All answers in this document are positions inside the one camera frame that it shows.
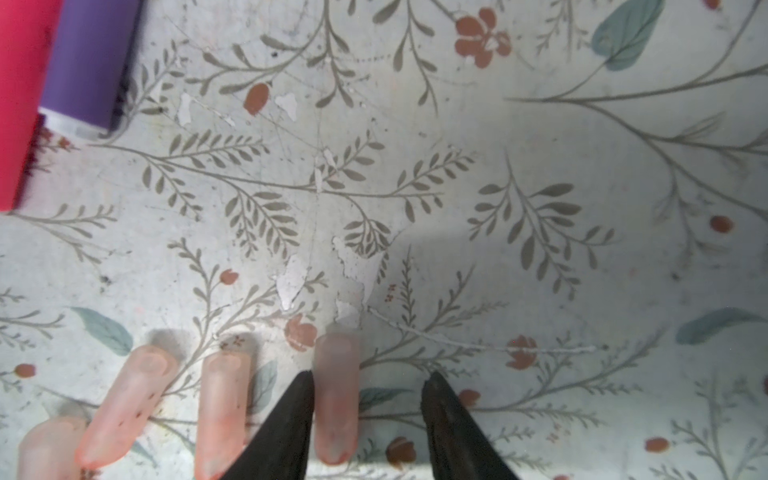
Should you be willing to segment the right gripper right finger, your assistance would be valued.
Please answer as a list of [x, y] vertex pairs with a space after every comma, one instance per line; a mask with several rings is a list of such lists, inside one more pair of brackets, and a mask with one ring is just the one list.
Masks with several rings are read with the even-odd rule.
[[439, 372], [423, 384], [421, 413], [435, 479], [519, 479]]

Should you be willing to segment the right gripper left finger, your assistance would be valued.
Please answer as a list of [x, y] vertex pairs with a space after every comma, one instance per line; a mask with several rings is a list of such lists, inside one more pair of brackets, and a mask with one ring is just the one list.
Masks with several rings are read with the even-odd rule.
[[302, 480], [315, 408], [314, 377], [299, 372], [223, 480]]

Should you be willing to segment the purple marker pen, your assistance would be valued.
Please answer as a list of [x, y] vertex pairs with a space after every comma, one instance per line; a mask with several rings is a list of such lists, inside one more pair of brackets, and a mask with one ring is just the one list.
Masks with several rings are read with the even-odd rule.
[[114, 123], [140, 0], [65, 0], [39, 113], [59, 135], [95, 140]]

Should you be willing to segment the pink marker pen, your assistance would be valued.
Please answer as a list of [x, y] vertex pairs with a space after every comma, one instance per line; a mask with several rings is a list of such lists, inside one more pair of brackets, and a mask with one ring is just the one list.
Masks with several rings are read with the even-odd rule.
[[14, 208], [33, 141], [61, 0], [1, 0], [1, 210]]

